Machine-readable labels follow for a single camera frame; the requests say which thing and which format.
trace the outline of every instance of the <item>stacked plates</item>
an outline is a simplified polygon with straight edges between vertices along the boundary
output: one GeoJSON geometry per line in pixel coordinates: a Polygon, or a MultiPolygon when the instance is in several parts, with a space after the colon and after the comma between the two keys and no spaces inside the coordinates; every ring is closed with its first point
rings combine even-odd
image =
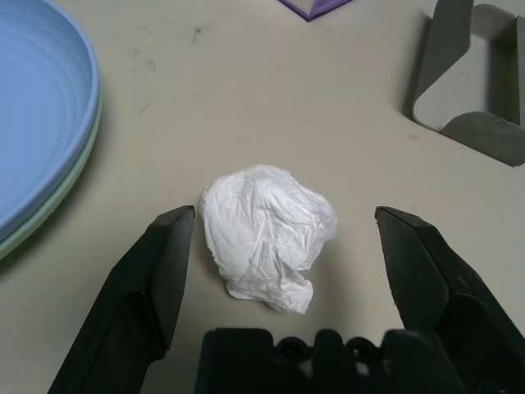
{"type": "Polygon", "coordinates": [[[75,182],[100,108],[93,49],[78,26],[45,0],[0,0],[0,259],[75,182]]]}

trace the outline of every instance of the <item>tabletop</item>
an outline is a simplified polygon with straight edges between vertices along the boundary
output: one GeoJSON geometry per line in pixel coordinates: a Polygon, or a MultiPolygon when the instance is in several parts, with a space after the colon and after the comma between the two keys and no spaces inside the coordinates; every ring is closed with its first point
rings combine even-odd
{"type": "MultiPolygon", "coordinates": [[[[525,15],[523,1],[491,3],[525,15]]],[[[275,341],[310,344],[322,328],[377,344],[401,328],[377,205],[436,225],[525,333],[525,168],[408,116],[436,0],[354,0],[311,23],[277,0],[57,4],[94,46],[103,118],[72,192],[0,266],[0,392],[46,392],[110,270],[146,226],[258,163],[323,194],[339,219],[306,273],[308,312],[230,297],[197,216],[171,351],[150,367],[142,393],[191,393],[212,328],[266,328],[275,341]]]]}

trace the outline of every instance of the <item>purple object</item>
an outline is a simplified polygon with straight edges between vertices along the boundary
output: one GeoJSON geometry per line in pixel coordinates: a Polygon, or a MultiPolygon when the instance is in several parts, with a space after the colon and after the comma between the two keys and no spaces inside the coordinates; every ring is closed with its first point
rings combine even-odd
{"type": "Polygon", "coordinates": [[[351,0],[280,0],[307,21],[325,14],[351,0]]]}

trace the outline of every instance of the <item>white tissue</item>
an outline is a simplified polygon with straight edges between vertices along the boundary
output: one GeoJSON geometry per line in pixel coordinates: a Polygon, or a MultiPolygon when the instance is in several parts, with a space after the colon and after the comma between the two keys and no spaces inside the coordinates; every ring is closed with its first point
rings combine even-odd
{"type": "Polygon", "coordinates": [[[324,197],[287,171],[256,166],[208,187],[201,215],[206,243],[232,296],[306,313],[313,287],[299,271],[312,267],[337,231],[324,197]]]}

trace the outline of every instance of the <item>green plate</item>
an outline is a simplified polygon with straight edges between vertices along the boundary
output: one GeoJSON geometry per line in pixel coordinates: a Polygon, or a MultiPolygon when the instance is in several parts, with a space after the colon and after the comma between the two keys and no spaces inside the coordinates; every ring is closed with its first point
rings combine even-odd
{"type": "Polygon", "coordinates": [[[25,241],[33,232],[39,228],[42,223],[55,211],[57,206],[66,197],[71,187],[78,179],[84,165],[88,161],[89,154],[93,148],[95,138],[97,136],[98,124],[100,123],[100,115],[102,113],[102,97],[98,95],[97,113],[93,120],[91,131],[88,139],[85,142],[84,148],[80,153],[75,165],[67,174],[66,178],[57,187],[57,189],[49,196],[49,198],[40,206],[40,208],[33,213],[27,221],[21,224],[11,235],[9,235],[2,243],[0,243],[0,260],[10,254],[19,244],[25,241]]]}

